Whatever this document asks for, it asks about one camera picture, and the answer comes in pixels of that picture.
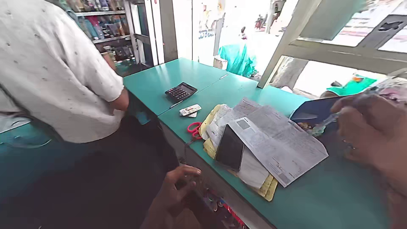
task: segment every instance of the phone screen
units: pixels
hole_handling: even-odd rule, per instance
[[[245,144],[232,128],[226,125],[218,150],[216,151],[215,160],[232,169],[240,170],[244,146]]]

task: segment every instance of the receipt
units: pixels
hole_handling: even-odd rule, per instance
[[[322,143],[271,106],[229,125],[283,187],[328,157]]]

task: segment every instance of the green cloth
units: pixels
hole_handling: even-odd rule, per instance
[[[364,79],[361,82],[356,82],[355,80],[352,79],[345,86],[331,87],[327,88],[326,90],[331,91],[337,94],[338,96],[354,95],[365,90],[368,86],[377,81],[376,79],[362,77],[360,75],[356,76]]]
[[[218,54],[222,59],[228,61],[228,72],[250,77],[256,66],[256,57],[249,56],[247,46],[239,44],[225,45],[219,48]]]

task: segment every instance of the red scissors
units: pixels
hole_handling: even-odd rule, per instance
[[[198,125],[197,127],[193,128],[190,130],[189,128],[191,126]],[[192,133],[192,141],[202,139],[202,137],[199,135],[199,128],[201,127],[202,123],[201,122],[196,122],[196,123],[191,123],[188,128],[186,129],[189,133]]]

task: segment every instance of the paper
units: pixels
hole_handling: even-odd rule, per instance
[[[237,176],[246,184],[260,189],[269,171],[257,160],[249,148],[244,147],[242,164]]]
[[[256,111],[258,108],[260,108],[261,106],[254,102],[249,100],[248,98],[244,97],[242,99],[242,101],[240,101],[239,104],[237,104],[233,110],[236,112],[240,112],[245,114],[245,116],[251,114],[252,112]]]
[[[226,104],[222,104],[218,112],[213,117],[212,122],[206,127],[206,133],[210,137],[215,150],[218,148],[223,131],[225,130],[225,125],[219,126],[216,124],[216,121],[220,120],[231,111],[232,109],[230,107],[228,107]]]
[[[201,127],[199,128],[199,134],[201,135],[201,137],[206,141],[209,139],[209,135],[206,132],[206,127],[208,126],[208,124],[210,124],[213,120],[213,118],[215,117],[215,114],[218,112],[218,110],[220,109],[221,105],[218,104],[216,105],[212,111],[210,111],[209,115],[206,117],[206,119],[202,122]]]
[[[192,114],[187,115],[187,117],[191,117],[191,118],[196,118],[197,117],[198,112],[194,112]]]
[[[283,187],[328,157],[322,143],[270,106],[229,125]]]

